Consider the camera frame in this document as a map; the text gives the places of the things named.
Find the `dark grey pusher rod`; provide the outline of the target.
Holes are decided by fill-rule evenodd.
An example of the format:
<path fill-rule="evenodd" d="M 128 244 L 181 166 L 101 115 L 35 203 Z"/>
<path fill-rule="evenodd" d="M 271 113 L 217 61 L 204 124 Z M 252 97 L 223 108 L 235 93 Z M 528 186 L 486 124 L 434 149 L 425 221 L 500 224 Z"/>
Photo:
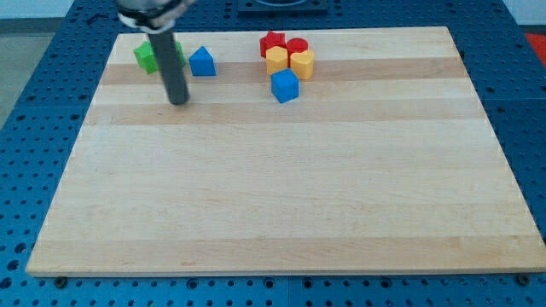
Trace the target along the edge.
<path fill-rule="evenodd" d="M 169 102 L 179 106 L 189 100 L 189 88 L 171 30 L 148 34 Z"/>

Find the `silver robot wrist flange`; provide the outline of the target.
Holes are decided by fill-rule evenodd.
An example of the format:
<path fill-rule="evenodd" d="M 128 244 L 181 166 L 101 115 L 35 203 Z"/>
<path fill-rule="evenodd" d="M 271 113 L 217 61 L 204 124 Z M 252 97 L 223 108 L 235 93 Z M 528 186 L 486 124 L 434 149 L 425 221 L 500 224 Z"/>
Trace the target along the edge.
<path fill-rule="evenodd" d="M 172 29 L 196 0 L 114 0 L 119 20 L 148 34 Z"/>

